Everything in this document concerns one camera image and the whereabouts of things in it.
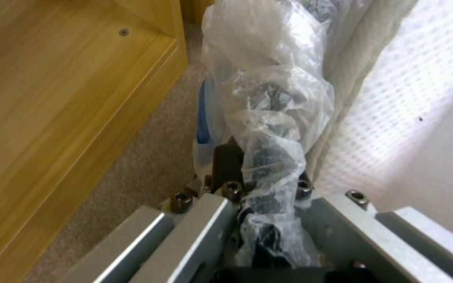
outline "black component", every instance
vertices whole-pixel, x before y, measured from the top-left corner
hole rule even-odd
[[[234,138],[230,138],[224,145],[218,145],[214,149],[213,158],[211,193],[216,192],[227,182],[236,181],[244,184],[241,172],[244,152]]]
[[[256,238],[255,255],[251,266],[254,268],[291,267],[286,258],[274,255],[281,251],[280,238],[279,229],[271,224],[264,225]]]
[[[216,272],[211,283],[343,283],[351,279],[342,272],[321,267],[250,268],[230,267]]]
[[[312,182],[307,175],[307,172],[303,172],[298,178],[298,188],[296,190],[296,199],[306,199],[312,195],[314,190]]]

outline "textured white surface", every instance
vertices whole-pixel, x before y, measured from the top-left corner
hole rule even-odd
[[[322,194],[359,189],[377,199],[452,104],[453,1],[437,3],[417,2],[332,132]]]
[[[453,105],[386,188],[375,202],[377,208],[413,206],[453,232]]]

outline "black plastic part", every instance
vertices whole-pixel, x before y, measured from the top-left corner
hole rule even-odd
[[[214,149],[213,158],[211,193],[216,192],[228,181],[244,184],[241,172],[244,152],[234,138],[230,138],[224,145],[218,145]]]

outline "screw hole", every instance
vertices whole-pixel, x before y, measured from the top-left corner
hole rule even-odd
[[[365,198],[365,196],[362,193],[358,192],[358,191],[351,192],[351,196],[356,198],[356,199],[364,199]]]
[[[126,37],[129,35],[129,29],[127,28],[122,28],[118,31],[118,35],[121,37]]]
[[[300,180],[300,181],[298,181],[298,186],[300,188],[308,188],[309,187],[309,183],[307,183],[307,181]]]

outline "blue object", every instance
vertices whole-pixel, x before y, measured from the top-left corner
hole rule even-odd
[[[211,140],[211,134],[207,127],[207,118],[205,115],[205,83],[202,83],[198,93],[198,113],[197,113],[197,143],[205,144]]]

